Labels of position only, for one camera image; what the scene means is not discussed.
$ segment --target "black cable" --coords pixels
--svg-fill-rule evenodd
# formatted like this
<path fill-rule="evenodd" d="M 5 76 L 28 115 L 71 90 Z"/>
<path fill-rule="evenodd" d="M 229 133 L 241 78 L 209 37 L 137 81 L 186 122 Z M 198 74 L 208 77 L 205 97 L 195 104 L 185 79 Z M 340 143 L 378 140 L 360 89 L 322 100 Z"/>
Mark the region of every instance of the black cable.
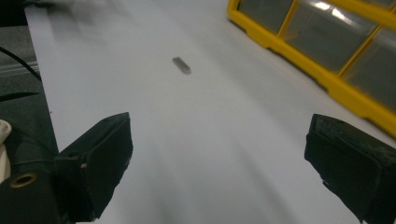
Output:
<path fill-rule="evenodd" d="M 24 60 L 19 58 L 17 55 L 9 52 L 6 49 L 3 49 L 2 47 L 0 47 L 0 52 L 8 55 L 9 57 L 13 58 L 18 63 L 23 65 L 23 67 L 25 67 L 35 78 L 37 78 L 39 81 L 41 81 L 41 76 L 35 70 L 33 70 L 33 68 L 31 66 L 29 66 L 29 64 L 27 64 Z"/>

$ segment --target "white glove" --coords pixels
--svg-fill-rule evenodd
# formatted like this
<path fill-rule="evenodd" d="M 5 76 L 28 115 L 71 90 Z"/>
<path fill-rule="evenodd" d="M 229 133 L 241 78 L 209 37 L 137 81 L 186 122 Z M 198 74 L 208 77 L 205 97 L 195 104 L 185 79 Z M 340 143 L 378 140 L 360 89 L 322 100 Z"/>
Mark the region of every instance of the white glove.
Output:
<path fill-rule="evenodd" d="M 6 152 L 6 146 L 3 144 L 11 133 L 11 125 L 0 119 L 0 184 L 11 174 L 11 167 Z"/>

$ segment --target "small gray object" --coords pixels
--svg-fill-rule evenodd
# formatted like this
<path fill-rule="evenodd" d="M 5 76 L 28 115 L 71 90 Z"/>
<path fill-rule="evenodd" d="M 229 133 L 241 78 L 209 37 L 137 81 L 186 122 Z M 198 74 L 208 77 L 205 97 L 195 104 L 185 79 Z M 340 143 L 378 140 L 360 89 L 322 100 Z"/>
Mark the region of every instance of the small gray object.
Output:
<path fill-rule="evenodd" d="M 191 73 L 190 67 L 185 62 L 183 62 L 180 57 L 173 58 L 172 62 L 178 67 L 178 69 L 180 69 L 182 73 L 186 75 Z"/>

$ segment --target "yellow frame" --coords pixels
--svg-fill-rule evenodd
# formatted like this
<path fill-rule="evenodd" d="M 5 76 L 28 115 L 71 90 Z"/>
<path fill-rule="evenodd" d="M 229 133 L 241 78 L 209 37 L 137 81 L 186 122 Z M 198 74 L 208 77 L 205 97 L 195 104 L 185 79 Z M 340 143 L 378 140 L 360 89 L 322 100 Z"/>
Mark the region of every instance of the yellow frame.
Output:
<path fill-rule="evenodd" d="M 357 50 L 355 55 L 353 55 L 341 71 L 336 74 L 308 58 L 281 38 L 298 6 L 298 0 L 294 0 L 292 3 L 290 11 L 277 35 L 267 31 L 258 23 L 238 11 L 238 5 L 241 1 L 243 0 L 229 0 L 227 13 L 230 20 L 243 28 L 250 38 L 258 42 L 264 48 L 272 49 L 283 55 L 292 63 L 303 69 L 309 76 L 313 77 L 321 86 L 326 88 L 329 95 L 336 101 L 347 107 L 359 117 L 370 120 L 381 127 L 385 132 L 396 137 L 396 114 L 341 79 L 344 72 L 364 52 L 370 44 L 371 39 L 380 28 L 386 26 L 396 30 L 396 7 L 392 10 L 386 10 L 382 7 L 360 2 L 359 0 L 327 0 L 327 2 L 335 6 L 357 13 L 379 24 Z"/>

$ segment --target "plastic compartment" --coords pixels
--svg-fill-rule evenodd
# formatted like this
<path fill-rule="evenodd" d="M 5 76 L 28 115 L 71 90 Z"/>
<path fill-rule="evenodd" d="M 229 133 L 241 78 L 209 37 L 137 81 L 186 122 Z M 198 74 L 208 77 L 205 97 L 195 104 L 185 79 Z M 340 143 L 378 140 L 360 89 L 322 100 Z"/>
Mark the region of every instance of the plastic compartment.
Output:
<path fill-rule="evenodd" d="M 382 29 L 344 80 L 396 112 L 396 32 Z"/>
<path fill-rule="evenodd" d="M 396 6 L 396 0 L 363 0 L 364 2 L 375 3 L 382 7 L 394 7 Z"/>
<path fill-rule="evenodd" d="M 293 0 L 244 0 L 238 10 L 262 27 L 277 34 Z"/>
<path fill-rule="evenodd" d="M 375 23 L 329 3 L 300 1 L 283 38 L 330 71 L 347 63 Z"/>

